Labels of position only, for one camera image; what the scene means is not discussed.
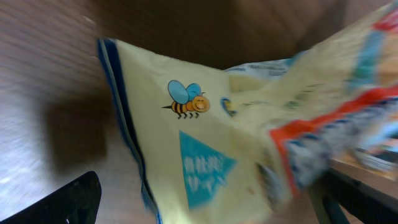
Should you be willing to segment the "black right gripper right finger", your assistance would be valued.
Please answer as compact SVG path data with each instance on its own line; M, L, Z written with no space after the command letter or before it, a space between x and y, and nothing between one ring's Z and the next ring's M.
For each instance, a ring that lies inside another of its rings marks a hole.
M346 210L366 224L397 223L397 199L330 169L308 188L321 224L344 224Z

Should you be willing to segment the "yellow chips bag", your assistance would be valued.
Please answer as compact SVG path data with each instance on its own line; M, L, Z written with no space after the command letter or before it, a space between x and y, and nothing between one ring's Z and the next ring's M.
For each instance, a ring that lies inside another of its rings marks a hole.
M397 179L397 2L292 58L227 70L98 41L158 223L267 220L336 160Z

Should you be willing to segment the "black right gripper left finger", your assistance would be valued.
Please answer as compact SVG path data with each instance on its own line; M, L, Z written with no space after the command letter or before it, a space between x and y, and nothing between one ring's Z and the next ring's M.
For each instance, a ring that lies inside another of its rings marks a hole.
M95 224L101 194L97 173L89 171L1 224Z

